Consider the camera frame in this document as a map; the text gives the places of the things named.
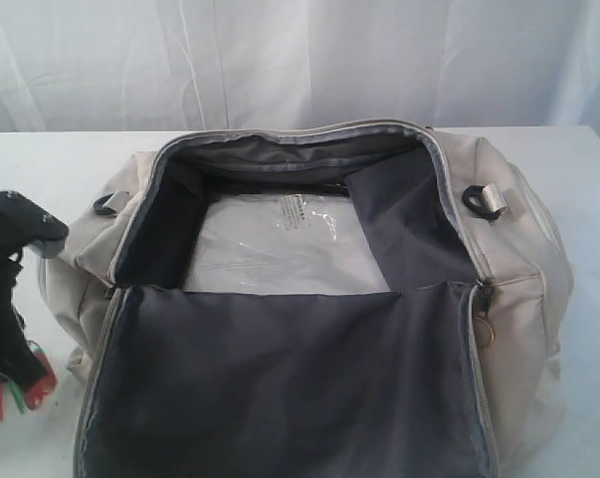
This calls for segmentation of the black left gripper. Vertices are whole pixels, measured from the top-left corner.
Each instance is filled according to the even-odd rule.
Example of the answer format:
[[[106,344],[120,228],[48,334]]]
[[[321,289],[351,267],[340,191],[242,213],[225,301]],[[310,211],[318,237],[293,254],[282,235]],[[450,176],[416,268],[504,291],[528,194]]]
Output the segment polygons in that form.
[[[28,393],[48,372],[26,343],[22,317],[12,303],[22,270],[22,248],[19,232],[0,213],[0,371],[18,371],[18,385]]]

